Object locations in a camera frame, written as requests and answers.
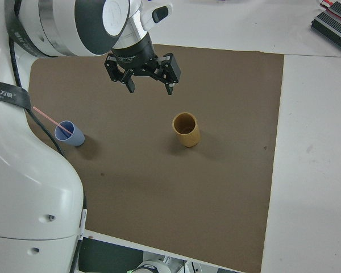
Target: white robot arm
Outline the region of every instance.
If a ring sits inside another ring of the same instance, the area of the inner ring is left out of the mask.
[[[179,68],[172,54],[155,55],[147,32],[171,11],[143,10],[141,0],[0,0],[0,272],[74,271],[85,218],[77,173],[28,126],[32,63],[112,50],[113,81],[133,92],[131,76],[150,76],[171,94]]]

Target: dark green panel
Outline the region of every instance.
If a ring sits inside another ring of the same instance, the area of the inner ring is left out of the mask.
[[[142,261],[140,250],[84,238],[78,265],[84,272],[126,273]]]

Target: white table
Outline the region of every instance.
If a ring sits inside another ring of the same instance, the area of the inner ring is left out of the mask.
[[[310,29],[318,1],[172,2],[156,44],[285,54],[261,271],[341,272],[341,49]]]

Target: brown mat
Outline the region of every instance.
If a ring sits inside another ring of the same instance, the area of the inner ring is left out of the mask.
[[[33,66],[33,105],[86,135],[79,148],[62,145],[88,196],[86,228],[260,272],[283,55],[164,45],[156,52],[173,52],[181,67],[172,96],[150,78],[135,79],[129,94],[110,81],[104,56]],[[172,131],[182,111],[201,129],[193,148]]]

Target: pink straw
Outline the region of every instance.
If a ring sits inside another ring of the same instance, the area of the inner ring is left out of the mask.
[[[42,111],[40,111],[37,107],[33,106],[33,109],[35,111],[37,111],[39,114],[41,114],[42,116],[44,116],[46,119],[48,119],[49,121],[53,122],[55,125],[57,125],[59,128],[61,128],[62,130],[66,131],[68,134],[72,135],[72,133],[70,131],[68,131],[65,127],[63,127],[62,125],[60,125],[58,122],[54,121],[52,118],[50,118],[49,116],[47,116],[46,114],[44,114]]]

